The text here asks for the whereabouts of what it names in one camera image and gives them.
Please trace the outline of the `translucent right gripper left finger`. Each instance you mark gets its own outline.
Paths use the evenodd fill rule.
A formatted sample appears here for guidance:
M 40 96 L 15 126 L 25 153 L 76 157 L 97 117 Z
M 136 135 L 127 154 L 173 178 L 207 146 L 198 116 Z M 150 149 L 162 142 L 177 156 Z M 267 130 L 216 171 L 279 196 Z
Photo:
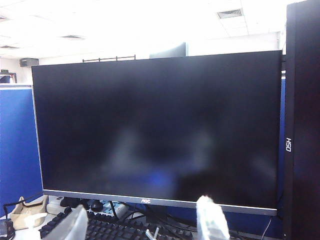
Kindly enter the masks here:
M 58 226 L 57 240 L 84 240 L 88 227 L 87 211 L 82 205 L 76 207 Z

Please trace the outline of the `translucent right gripper right finger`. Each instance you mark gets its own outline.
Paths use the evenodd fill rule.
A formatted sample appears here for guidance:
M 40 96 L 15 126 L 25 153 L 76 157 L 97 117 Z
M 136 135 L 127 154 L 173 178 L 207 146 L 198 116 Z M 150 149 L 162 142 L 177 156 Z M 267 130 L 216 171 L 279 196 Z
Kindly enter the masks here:
M 196 202 L 197 239 L 229 240 L 230 233 L 222 208 L 205 195 Z

